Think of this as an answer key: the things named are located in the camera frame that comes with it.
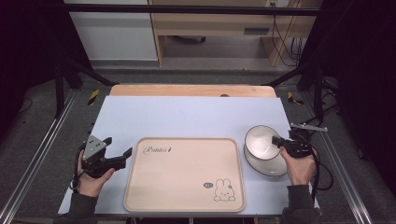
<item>hand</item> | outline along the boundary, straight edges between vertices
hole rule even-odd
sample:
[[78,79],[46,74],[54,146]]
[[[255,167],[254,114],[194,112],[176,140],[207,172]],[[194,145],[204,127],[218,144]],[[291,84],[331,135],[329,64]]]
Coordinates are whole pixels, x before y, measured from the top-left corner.
[[[79,153],[78,157],[78,170],[81,170],[81,160],[82,155],[84,154],[84,150]],[[107,182],[108,179],[114,174],[116,170],[114,168],[109,169],[102,175],[100,178],[92,178],[87,174],[82,174],[79,177],[79,187],[78,192],[80,194],[90,196],[90,197],[97,197],[102,190],[103,185]]]
[[284,147],[280,148],[280,155],[285,159],[288,165],[288,175],[291,184],[307,185],[316,170],[314,157],[293,158]]

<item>table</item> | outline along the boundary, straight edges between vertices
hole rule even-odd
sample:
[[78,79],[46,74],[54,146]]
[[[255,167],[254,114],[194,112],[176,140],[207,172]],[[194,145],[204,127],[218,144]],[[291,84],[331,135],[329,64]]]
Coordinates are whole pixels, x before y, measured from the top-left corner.
[[[222,94],[233,97],[213,97]],[[92,134],[100,139],[113,137],[113,143],[107,147],[106,151],[108,158],[119,156],[125,149],[134,147],[134,144],[142,137],[163,136],[164,132],[161,127],[166,128],[168,137],[229,137],[238,143],[247,203],[242,211],[236,213],[131,213],[123,207],[124,193],[115,194],[115,192],[125,192],[132,162],[128,160],[126,168],[117,171],[105,184],[96,206],[96,213],[116,217],[280,215],[283,207],[288,205],[286,189],[286,186],[290,184],[288,177],[286,175],[265,176],[258,173],[245,160],[243,152],[245,134],[256,125],[266,124],[274,128],[281,136],[288,136],[290,126],[283,105],[275,96],[274,89],[270,87],[115,86],[105,99],[92,130]],[[59,210],[60,214],[68,211],[70,196],[71,190],[67,191],[64,196]]]

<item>floor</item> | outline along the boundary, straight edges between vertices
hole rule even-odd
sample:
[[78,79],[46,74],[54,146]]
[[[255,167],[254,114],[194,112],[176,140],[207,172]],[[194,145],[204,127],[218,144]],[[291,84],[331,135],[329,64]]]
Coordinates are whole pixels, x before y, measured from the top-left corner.
[[[293,69],[293,61],[285,53],[285,64],[272,67],[258,37],[208,37],[205,43],[195,39],[169,37],[162,66],[153,63],[132,62],[134,69],[98,64],[96,71],[108,79],[121,83],[196,83],[196,84],[247,84],[261,85],[286,74]],[[66,95],[75,95],[65,118],[55,122],[54,84],[44,83],[26,93],[26,102],[0,143],[0,171],[6,181],[0,182],[0,206],[13,207],[14,223],[51,223],[63,198],[63,190],[72,172],[72,158],[80,143],[85,140],[94,125],[104,97],[109,88],[81,76],[84,86],[79,91],[69,90]],[[290,122],[301,123],[312,118],[312,92],[298,92],[294,77],[276,87]],[[336,80],[328,78],[336,85]],[[100,94],[93,105],[87,105],[93,90]],[[290,102],[289,93],[295,102]],[[324,107],[336,104],[332,94],[323,97]],[[321,157],[334,174],[330,190],[318,193],[318,202],[323,212],[324,223],[396,223],[396,202],[375,170],[367,160],[361,160],[343,119],[336,107],[326,114],[322,127],[327,133],[313,135],[313,144],[321,148]],[[47,131],[54,130],[54,140],[46,142]],[[330,183],[330,177],[322,172],[321,186]],[[27,188],[21,185],[25,179]],[[12,197],[19,198],[9,205]],[[367,219],[357,219],[357,205],[367,211]],[[110,220],[103,218],[103,223]],[[259,223],[276,223],[274,217],[261,217]]]

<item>bunny cartoon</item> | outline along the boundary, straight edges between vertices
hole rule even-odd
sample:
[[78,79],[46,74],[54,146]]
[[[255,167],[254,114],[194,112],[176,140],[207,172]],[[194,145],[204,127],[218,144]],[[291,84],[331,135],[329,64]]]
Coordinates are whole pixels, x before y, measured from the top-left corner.
[[215,198],[216,202],[218,201],[235,201],[235,197],[233,194],[233,186],[231,186],[231,181],[229,179],[218,179],[216,181],[216,190],[215,190]]

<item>aluminum rail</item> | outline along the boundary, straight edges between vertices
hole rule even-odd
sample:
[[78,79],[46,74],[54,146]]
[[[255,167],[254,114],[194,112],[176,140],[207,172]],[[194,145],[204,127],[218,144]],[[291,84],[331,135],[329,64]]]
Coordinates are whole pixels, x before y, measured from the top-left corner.
[[26,168],[25,173],[23,174],[20,182],[18,183],[18,186],[14,189],[6,205],[2,208],[0,213],[0,223],[3,224],[11,223],[12,218],[14,218],[15,214],[17,213],[17,210],[20,207],[24,196],[26,195],[27,191],[32,185],[35,179],[35,175],[40,169],[41,164],[50,149],[50,146],[52,145],[56,135],[58,134],[59,130],[64,124],[64,120],[68,112],[70,111],[70,108],[75,100],[77,92],[78,92],[77,90],[71,90],[69,92],[68,97],[64,103],[65,107],[63,113],[52,122],[51,126],[49,127],[49,130],[46,133],[46,136],[41,142],[37,152],[33,156],[30,164]]
[[[311,97],[307,96],[307,93],[302,94],[304,102],[307,103],[307,107],[312,116],[315,116],[315,112],[313,110],[313,102]],[[366,206],[361,200],[361,196],[359,195],[355,184],[347,173],[347,169],[344,164],[341,162],[340,157],[338,156],[337,151],[332,144],[332,140],[329,135],[325,132],[319,132],[321,139],[323,140],[323,144],[326,147],[326,154],[329,157],[329,160],[332,164],[332,167],[335,170],[335,176],[340,182],[341,189],[346,196],[346,199],[349,203],[350,208],[352,209],[352,213],[355,216],[356,220],[359,224],[372,224],[374,223],[368,213]]]
[[39,4],[42,10],[62,9],[69,12],[118,13],[180,13],[180,14],[234,14],[318,16],[337,13],[332,10],[301,7],[220,7],[220,6],[170,6],[170,5],[104,5],[104,4]]

